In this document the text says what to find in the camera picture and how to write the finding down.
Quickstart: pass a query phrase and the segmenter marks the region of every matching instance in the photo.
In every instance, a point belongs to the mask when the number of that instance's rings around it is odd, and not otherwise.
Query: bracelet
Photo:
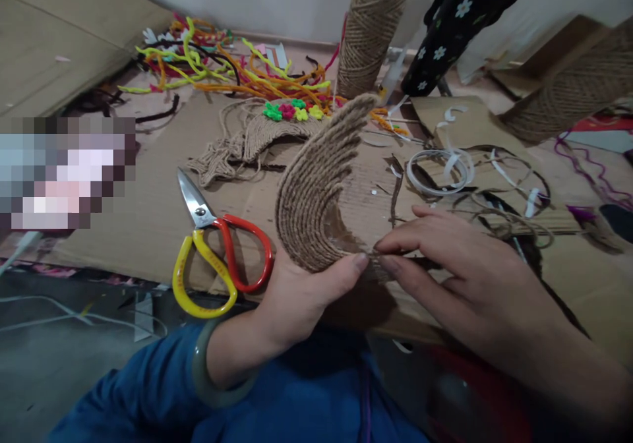
[[[227,313],[219,318],[207,321],[204,325],[196,347],[193,351],[192,372],[193,385],[196,389],[198,398],[213,409],[231,407],[242,400],[251,391],[255,385],[258,371],[254,371],[243,383],[232,388],[231,390],[220,390],[211,380],[208,369],[206,368],[206,348],[213,331],[220,323],[235,316],[235,313]]]

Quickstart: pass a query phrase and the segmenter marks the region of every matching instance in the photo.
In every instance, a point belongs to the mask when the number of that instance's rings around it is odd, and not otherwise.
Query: pink flower
[[[282,113],[284,120],[292,120],[295,116],[295,108],[289,103],[284,103],[279,106],[279,111]]]

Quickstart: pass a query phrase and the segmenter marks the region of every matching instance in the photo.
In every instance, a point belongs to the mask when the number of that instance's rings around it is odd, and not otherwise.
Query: scissors
[[[183,244],[176,260],[176,265],[173,268],[172,287],[176,301],[181,308],[187,311],[192,316],[197,318],[217,318],[218,316],[226,313],[235,304],[237,299],[237,290],[243,293],[252,293],[258,290],[261,285],[270,277],[272,271],[272,247],[270,246],[270,240],[268,236],[262,232],[262,230],[255,224],[248,222],[231,214],[225,214],[223,217],[217,217],[211,208],[206,203],[202,194],[196,187],[196,185],[189,179],[185,172],[178,168],[178,182],[180,183],[180,189],[185,198],[187,209],[191,214],[195,229],[185,237]],[[235,249],[233,248],[233,239],[231,237],[231,229],[229,225],[244,229],[245,231],[255,234],[264,246],[264,270],[262,271],[259,279],[251,284],[245,285],[239,278],[239,272],[237,269],[237,263],[235,261]],[[224,239],[224,245],[226,249],[226,261],[228,263],[228,270],[224,263],[218,258],[217,255],[209,248],[204,242],[204,230],[207,227],[217,227],[222,232],[222,238]],[[218,275],[226,283],[226,287],[229,290],[229,299],[224,306],[217,309],[206,309],[196,305],[185,291],[185,284],[183,283],[183,274],[185,271],[185,263],[189,252],[191,251],[191,245],[195,244],[196,249],[202,255],[202,257],[213,267]]]

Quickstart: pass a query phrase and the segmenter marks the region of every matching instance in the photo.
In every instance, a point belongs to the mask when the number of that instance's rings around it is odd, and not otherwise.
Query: blue sleeve
[[[193,357],[202,326],[186,326],[111,370],[53,429],[50,442],[189,441],[211,413],[196,395]]]

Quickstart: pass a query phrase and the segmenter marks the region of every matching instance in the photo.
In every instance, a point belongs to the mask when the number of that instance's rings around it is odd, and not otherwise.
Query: fingernail
[[[381,267],[383,267],[392,275],[397,274],[398,270],[400,270],[400,266],[398,265],[398,263],[393,259],[393,257],[390,257],[388,255],[378,257],[378,263]]]
[[[364,272],[365,268],[369,263],[369,257],[367,254],[358,254],[354,257],[354,266],[358,269],[359,272]]]

